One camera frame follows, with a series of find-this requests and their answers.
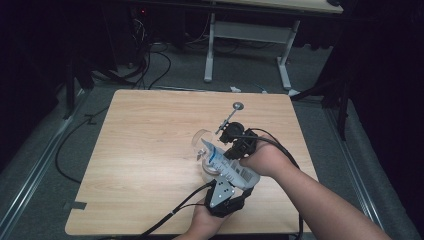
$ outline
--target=black cable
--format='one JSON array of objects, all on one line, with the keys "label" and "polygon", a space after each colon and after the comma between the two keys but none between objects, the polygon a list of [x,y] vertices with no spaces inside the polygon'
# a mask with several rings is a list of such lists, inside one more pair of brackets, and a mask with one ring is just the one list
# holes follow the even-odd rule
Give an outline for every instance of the black cable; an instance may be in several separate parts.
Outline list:
[{"label": "black cable", "polygon": [[[128,73],[128,74],[126,74],[126,75],[124,75],[122,77],[119,76],[119,75],[117,75],[117,76],[119,76],[119,77],[121,77],[121,78],[123,78],[125,80],[128,80],[129,78],[135,77],[138,74],[142,73],[143,72],[143,69],[146,67],[145,65],[146,65],[145,60],[142,59],[141,62],[140,62],[140,65],[137,67],[136,70],[134,70],[133,72],[130,72],[130,73]],[[96,74],[94,72],[91,72],[91,77],[93,77],[93,78],[95,78],[97,80],[100,80],[100,81],[104,81],[104,82],[112,81],[112,79],[110,77],[100,76],[100,75],[98,75],[98,74]]]},{"label": "black cable", "polygon": [[165,45],[165,48],[164,48],[164,49],[160,49],[160,50],[156,50],[156,51],[152,51],[152,53],[165,52],[165,51],[166,51],[166,50],[168,50],[168,48],[169,48],[169,45],[168,45],[167,43],[165,43],[165,42],[157,42],[157,43],[153,43],[153,44],[152,44],[152,47],[153,47],[153,46],[158,46],[158,45]]},{"label": "black cable", "polygon": [[149,48],[147,49],[147,66],[144,69],[143,73],[141,74],[140,78],[135,82],[133,89],[137,87],[138,85],[138,89],[140,89],[141,84],[143,84],[143,89],[146,89],[146,86],[144,85],[144,76],[146,75],[147,71],[149,71],[150,69],[150,58],[151,58],[151,49],[152,46],[150,45]]},{"label": "black cable", "polygon": [[193,204],[187,204],[182,206],[180,209],[186,208],[186,207],[192,207],[192,206],[206,206],[205,204],[200,204],[200,203],[193,203]]},{"label": "black cable", "polygon": [[253,44],[248,44],[247,41],[241,41],[240,46],[245,47],[245,48],[253,48],[253,49],[265,49],[265,48],[270,48],[272,46],[277,45],[276,43],[272,43],[272,42],[263,42],[262,46],[255,46]]},{"label": "black cable", "polygon": [[206,44],[203,44],[203,46],[202,47],[193,47],[193,46],[191,46],[191,45],[201,45],[202,44],[202,42],[204,42],[205,40],[208,40],[208,38],[205,38],[205,39],[203,39],[202,41],[198,41],[198,42],[195,42],[195,43],[189,43],[189,44],[187,44],[186,43],[186,47],[188,47],[188,48],[191,48],[191,49],[193,49],[193,50],[203,50],[203,49],[206,49],[206,48],[208,48],[209,47],[209,45],[208,45],[208,43],[206,43]]},{"label": "black cable", "polygon": [[133,85],[134,84],[133,82],[129,82],[125,78],[118,76],[115,73],[100,67],[99,65],[89,61],[88,59],[80,58],[80,60],[89,69],[96,69],[97,71],[99,71],[101,74],[105,75],[106,77],[108,77],[112,81],[115,81],[115,82],[122,84],[122,85]]},{"label": "black cable", "polygon": [[186,204],[186,202],[188,200],[190,200],[194,195],[196,195],[198,192],[202,191],[205,188],[208,188],[210,186],[212,186],[213,184],[215,184],[216,181],[213,180],[209,183],[206,183],[205,185],[201,186],[200,188],[196,189],[193,193],[191,193],[186,199],[184,199],[184,201],[182,201],[174,210],[172,210],[170,213],[168,213],[168,215],[166,215],[164,218],[162,218],[158,223],[156,223],[153,227],[151,227],[150,229],[148,229],[147,231],[145,231],[144,233],[142,233],[140,236],[137,236],[135,238],[133,238],[134,240],[136,239],[144,239],[146,238],[150,233],[152,233],[153,231],[155,231],[156,229],[158,229],[160,226],[162,226],[166,221],[168,221],[171,217],[173,217],[178,211],[180,211],[181,209],[191,206],[191,205],[196,205],[196,204],[190,204],[190,205],[186,205],[184,206],[184,204]]},{"label": "black cable", "polygon": [[162,75],[160,75],[158,78],[156,78],[151,84],[150,84],[150,86],[147,88],[147,90],[150,90],[150,89],[152,89],[152,87],[153,87],[153,85],[157,82],[157,81],[159,81],[163,76],[165,76],[168,72],[169,72],[169,69],[171,69],[171,59],[168,57],[168,56],[166,56],[165,54],[163,54],[163,53],[161,53],[161,52],[155,52],[156,54],[159,54],[159,55],[162,55],[163,57],[165,57],[167,60],[168,60],[168,68],[166,69],[166,71],[162,74]]},{"label": "black cable", "polygon": [[65,174],[63,171],[62,171],[62,169],[60,168],[60,165],[59,165],[59,153],[60,153],[60,150],[62,149],[62,147],[63,147],[63,145],[66,143],[66,141],[69,139],[69,137],[75,132],[75,131],[77,131],[82,125],[84,125],[85,123],[87,123],[87,122],[89,122],[89,121],[91,121],[94,117],[96,117],[97,115],[99,115],[99,114],[101,114],[102,112],[104,112],[105,110],[107,110],[109,108],[109,106],[107,106],[107,107],[105,107],[105,108],[103,108],[102,110],[100,110],[100,111],[98,111],[97,113],[95,113],[95,114],[93,114],[93,115],[90,115],[90,117],[88,118],[88,119],[86,119],[86,120],[84,120],[84,121],[82,121],[80,124],[78,124],[78,126],[76,126],[74,129],[72,129],[69,133],[68,133],[68,135],[66,135],[66,137],[63,139],[63,141],[60,143],[60,145],[59,145],[59,147],[58,147],[58,149],[57,149],[57,151],[56,151],[56,155],[55,155],[55,166],[56,166],[56,169],[57,169],[57,171],[60,173],[60,175],[62,175],[63,177],[65,177],[66,179],[68,179],[68,180],[70,180],[70,181],[72,181],[72,182],[75,182],[75,183],[78,183],[78,184],[81,184],[81,181],[80,180],[77,180],[77,179],[75,179],[75,178],[73,178],[73,177],[70,177],[70,176],[68,176],[67,174]]},{"label": "black cable", "polygon": [[213,50],[215,51],[215,52],[217,52],[217,53],[221,53],[221,54],[230,54],[230,53],[233,53],[233,52],[235,52],[239,47],[240,47],[240,41],[239,40],[235,40],[235,42],[234,42],[234,40],[222,40],[221,41],[221,43],[230,43],[230,44],[227,44],[227,46],[229,46],[229,45],[231,45],[231,44],[234,44],[234,48],[233,49],[231,49],[231,50],[229,50],[229,51],[220,51],[220,50],[218,50],[218,46],[214,46],[214,48],[213,48]]},{"label": "black cable", "polygon": [[287,149],[281,145],[278,141],[272,141],[268,138],[263,138],[263,137],[255,137],[255,136],[239,136],[239,135],[232,135],[231,137],[234,138],[245,138],[245,139],[256,139],[256,140],[261,140],[267,143],[270,143],[272,145],[274,145],[275,147],[277,147],[281,152],[284,153],[284,155],[287,156],[287,158],[290,160],[290,162],[298,169],[300,169],[299,165],[297,164],[297,162],[294,160],[293,156],[291,155],[291,153],[289,151],[287,151]]},{"label": "black cable", "polygon": [[[261,140],[267,143],[270,143],[272,145],[274,145],[275,147],[277,147],[281,152],[284,153],[284,155],[287,156],[287,158],[290,160],[290,162],[298,169],[300,169],[299,165],[297,164],[296,160],[293,158],[293,156],[291,155],[291,153],[289,151],[287,151],[287,149],[278,141],[277,138],[275,138],[271,133],[260,129],[260,128],[251,128],[250,130],[256,130],[256,131],[262,131],[266,134],[268,134],[274,141],[268,139],[268,138],[263,138],[263,137],[255,137],[255,136],[232,136],[234,138],[247,138],[247,139],[256,139],[256,140]],[[302,239],[303,236],[303,218],[302,216],[299,214],[299,233],[297,234],[295,240],[299,240]]]}]

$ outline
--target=white metal frame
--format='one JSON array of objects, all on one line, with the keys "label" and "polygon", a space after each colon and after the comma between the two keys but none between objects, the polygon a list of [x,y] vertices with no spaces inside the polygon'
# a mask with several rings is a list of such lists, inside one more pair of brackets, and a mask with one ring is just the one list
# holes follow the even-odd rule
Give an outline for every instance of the white metal frame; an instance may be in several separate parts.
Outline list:
[{"label": "white metal frame", "polygon": [[242,39],[250,41],[283,43],[285,48],[280,57],[277,58],[281,81],[286,90],[291,90],[290,79],[287,74],[286,61],[290,53],[299,28],[300,21],[296,20],[291,28],[271,27],[264,25],[244,24],[235,22],[216,21],[215,14],[211,14],[209,31],[209,50],[206,57],[205,82],[212,81],[214,61],[214,39],[215,37]]}]

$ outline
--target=forearm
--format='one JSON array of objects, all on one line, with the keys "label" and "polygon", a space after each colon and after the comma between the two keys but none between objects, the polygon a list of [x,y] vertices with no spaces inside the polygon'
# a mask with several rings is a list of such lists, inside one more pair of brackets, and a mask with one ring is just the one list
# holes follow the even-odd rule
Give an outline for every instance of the forearm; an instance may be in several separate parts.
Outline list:
[{"label": "forearm", "polygon": [[294,166],[280,171],[274,179],[318,239],[390,239],[364,214]]}]

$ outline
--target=person's right hand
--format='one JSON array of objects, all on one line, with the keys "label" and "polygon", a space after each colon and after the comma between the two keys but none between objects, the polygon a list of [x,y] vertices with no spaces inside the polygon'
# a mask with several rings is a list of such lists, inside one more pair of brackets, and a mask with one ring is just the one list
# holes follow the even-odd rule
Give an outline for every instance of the person's right hand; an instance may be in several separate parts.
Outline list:
[{"label": "person's right hand", "polygon": [[[261,136],[275,141],[269,135]],[[240,165],[251,168],[257,174],[275,178],[287,167],[294,167],[284,153],[274,145],[258,140],[256,151],[252,155],[240,160]]]}]

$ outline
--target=wood grain surface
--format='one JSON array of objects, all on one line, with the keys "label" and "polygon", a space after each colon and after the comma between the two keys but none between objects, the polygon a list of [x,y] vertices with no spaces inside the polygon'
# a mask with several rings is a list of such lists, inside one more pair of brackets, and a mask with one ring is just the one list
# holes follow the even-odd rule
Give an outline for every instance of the wood grain surface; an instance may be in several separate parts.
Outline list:
[{"label": "wood grain surface", "polygon": [[[157,223],[204,184],[191,140],[200,129],[215,132],[234,102],[242,102],[244,109],[231,122],[269,131],[300,168],[317,179],[287,95],[118,90],[75,200],[87,203],[86,208],[71,210],[66,232],[140,234]],[[200,192],[189,203],[205,194]],[[184,208],[154,234],[184,232],[192,212],[193,207]],[[287,195],[272,179],[262,177],[244,208],[220,233],[297,231],[298,212]]]}]

